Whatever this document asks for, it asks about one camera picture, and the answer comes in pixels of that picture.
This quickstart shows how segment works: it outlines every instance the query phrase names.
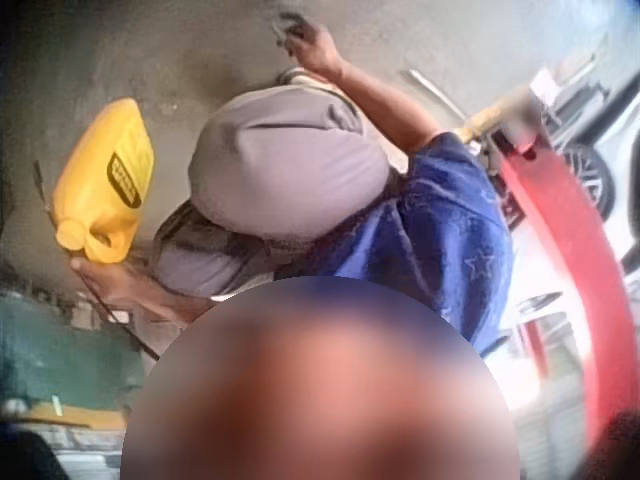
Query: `car wheel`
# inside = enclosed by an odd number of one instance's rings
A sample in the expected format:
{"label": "car wheel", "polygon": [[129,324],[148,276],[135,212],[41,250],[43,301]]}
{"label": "car wheel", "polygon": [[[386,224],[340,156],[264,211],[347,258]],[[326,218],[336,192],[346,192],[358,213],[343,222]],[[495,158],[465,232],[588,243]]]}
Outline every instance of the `car wheel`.
{"label": "car wheel", "polygon": [[562,152],[564,160],[582,184],[602,220],[607,220],[613,209],[615,186],[611,172],[602,157],[585,145],[567,145]]}

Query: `star pattern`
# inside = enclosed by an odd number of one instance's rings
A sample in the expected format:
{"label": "star pattern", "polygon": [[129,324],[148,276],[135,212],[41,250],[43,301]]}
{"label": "star pattern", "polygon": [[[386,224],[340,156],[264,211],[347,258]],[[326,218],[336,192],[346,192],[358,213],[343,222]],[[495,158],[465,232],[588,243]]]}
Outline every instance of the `star pattern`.
{"label": "star pattern", "polygon": [[480,254],[473,258],[467,258],[464,263],[471,270],[471,280],[486,277],[491,278],[491,266],[495,260],[495,255]]}

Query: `yellow plastic bottle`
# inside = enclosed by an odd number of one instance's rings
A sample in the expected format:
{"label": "yellow plastic bottle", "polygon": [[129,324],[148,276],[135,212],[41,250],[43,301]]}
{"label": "yellow plastic bottle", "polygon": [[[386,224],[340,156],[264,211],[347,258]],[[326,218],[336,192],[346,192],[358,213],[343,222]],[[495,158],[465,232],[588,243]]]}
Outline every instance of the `yellow plastic bottle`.
{"label": "yellow plastic bottle", "polygon": [[107,105],[76,145],[53,192],[56,240],[102,263],[127,256],[149,189],[153,149],[135,100]]}

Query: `person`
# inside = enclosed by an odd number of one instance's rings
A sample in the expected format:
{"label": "person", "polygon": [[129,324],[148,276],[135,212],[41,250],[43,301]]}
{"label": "person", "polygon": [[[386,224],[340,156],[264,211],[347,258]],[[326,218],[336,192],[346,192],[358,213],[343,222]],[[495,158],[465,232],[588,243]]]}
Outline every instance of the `person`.
{"label": "person", "polygon": [[[153,278],[79,258],[72,267],[107,302],[140,305],[182,326],[215,305],[211,295],[229,291],[219,278],[246,281],[265,265],[275,279],[367,280],[420,301],[487,352],[498,339],[512,248],[485,171],[415,101],[345,60],[325,27],[287,19],[290,55],[340,93],[287,87],[295,93],[252,93],[223,107],[198,141],[190,203],[160,229],[173,240],[155,255]],[[408,155],[406,175],[389,169],[360,111]],[[243,235],[241,246],[230,240]]]}
{"label": "person", "polygon": [[303,277],[222,302],[169,346],[120,478],[517,480],[519,463],[497,384],[442,318],[373,283]]}

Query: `red metal beam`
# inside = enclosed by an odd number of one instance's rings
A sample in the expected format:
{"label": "red metal beam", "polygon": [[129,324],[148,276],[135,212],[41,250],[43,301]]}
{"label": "red metal beam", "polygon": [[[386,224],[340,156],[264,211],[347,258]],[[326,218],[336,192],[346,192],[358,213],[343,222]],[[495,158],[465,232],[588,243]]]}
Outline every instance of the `red metal beam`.
{"label": "red metal beam", "polygon": [[540,378],[547,378],[549,376],[549,364],[538,323],[533,320],[518,325],[518,334],[522,339],[525,351],[536,364],[538,375],[540,375]]}
{"label": "red metal beam", "polygon": [[619,412],[639,407],[635,329],[621,270],[596,209],[562,157],[542,142],[512,152],[502,176],[547,252],[574,282],[590,348],[584,358],[587,437],[592,445]]}

